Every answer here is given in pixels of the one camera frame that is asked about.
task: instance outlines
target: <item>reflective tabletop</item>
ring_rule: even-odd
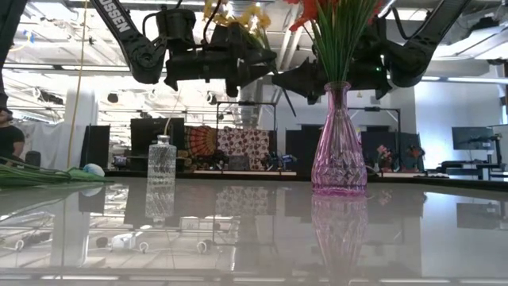
[[[508,284],[500,192],[114,180],[0,192],[0,285]]]

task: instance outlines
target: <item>green leaves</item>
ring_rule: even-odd
[[[315,1],[317,19],[310,22],[319,61],[329,82],[346,81],[355,47],[378,0]]]

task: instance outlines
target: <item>person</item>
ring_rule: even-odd
[[[10,124],[12,120],[12,111],[0,106],[0,157],[18,160],[25,145],[25,135]]]

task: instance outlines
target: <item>black shirt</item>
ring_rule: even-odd
[[[0,128],[0,154],[10,156],[14,153],[14,143],[25,142],[23,131],[14,126]]]

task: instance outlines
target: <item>white curtain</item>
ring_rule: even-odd
[[[25,134],[22,159],[25,159],[25,154],[28,151],[37,151],[41,156],[40,166],[42,168],[67,170],[67,153],[71,136],[69,124],[50,125],[43,122],[19,122],[15,126]],[[75,126],[74,128],[69,167],[79,167],[86,128],[86,126]]]

